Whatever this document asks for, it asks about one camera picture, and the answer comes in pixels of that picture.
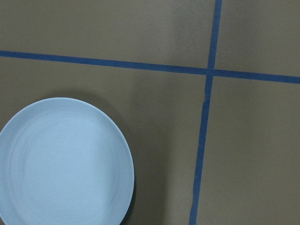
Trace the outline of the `blue plate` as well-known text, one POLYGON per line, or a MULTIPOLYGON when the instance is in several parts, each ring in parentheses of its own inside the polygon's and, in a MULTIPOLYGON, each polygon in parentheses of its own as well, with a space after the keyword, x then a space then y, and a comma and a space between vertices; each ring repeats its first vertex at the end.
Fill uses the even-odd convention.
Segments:
POLYGON ((134 180, 122 132, 81 100, 37 101, 0 133, 0 217, 7 225, 119 225, 134 180))

